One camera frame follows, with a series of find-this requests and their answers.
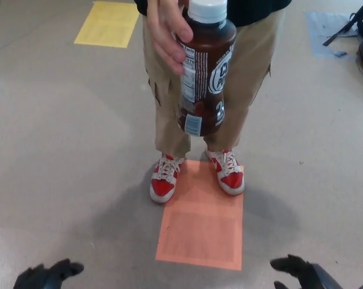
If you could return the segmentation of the person's right hand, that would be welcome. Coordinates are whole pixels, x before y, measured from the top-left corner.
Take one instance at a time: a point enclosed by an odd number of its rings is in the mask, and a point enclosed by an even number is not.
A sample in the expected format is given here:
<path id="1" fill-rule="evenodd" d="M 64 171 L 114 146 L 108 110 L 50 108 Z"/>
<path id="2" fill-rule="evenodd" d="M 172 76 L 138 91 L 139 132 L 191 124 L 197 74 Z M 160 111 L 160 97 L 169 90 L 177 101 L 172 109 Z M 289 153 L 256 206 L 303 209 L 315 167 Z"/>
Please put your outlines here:
<path id="1" fill-rule="evenodd" d="M 151 0 L 147 2 L 147 25 L 153 46 L 177 75 L 184 73 L 182 64 L 186 54 L 176 38 L 186 43 L 193 39 L 193 31 L 182 15 L 182 9 L 188 5 L 188 1 Z"/>

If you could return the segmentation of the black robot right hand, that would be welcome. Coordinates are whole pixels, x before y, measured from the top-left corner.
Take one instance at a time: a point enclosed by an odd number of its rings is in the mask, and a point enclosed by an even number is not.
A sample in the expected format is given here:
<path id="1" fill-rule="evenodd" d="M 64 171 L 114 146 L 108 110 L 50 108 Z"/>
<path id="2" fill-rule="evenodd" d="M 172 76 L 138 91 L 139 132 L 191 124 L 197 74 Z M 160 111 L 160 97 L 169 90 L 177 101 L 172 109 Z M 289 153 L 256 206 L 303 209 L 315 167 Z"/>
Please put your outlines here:
<path id="1" fill-rule="evenodd" d="M 322 266 L 305 261 L 299 256 L 288 254 L 282 258 L 275 258 L 270 261 L 270 265 L 276 271 L 296 278 L 300 287 L 304 289 L 342 288 Z"/>

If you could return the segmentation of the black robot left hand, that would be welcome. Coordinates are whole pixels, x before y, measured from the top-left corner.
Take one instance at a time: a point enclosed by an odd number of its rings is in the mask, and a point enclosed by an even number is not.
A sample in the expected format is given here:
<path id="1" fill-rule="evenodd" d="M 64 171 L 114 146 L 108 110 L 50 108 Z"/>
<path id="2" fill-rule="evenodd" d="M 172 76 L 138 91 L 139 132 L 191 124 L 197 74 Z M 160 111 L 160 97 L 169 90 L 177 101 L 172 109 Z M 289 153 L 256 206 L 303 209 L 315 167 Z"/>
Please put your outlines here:
<path id="1" fill-rule="evenodd" d="M 63 259 L 52 267 L 46 268 L 44 264 L 29 267 L 16 279 L 14 289 L 60 289 L 62 283 L 84 270 L 84 265 Z"/>

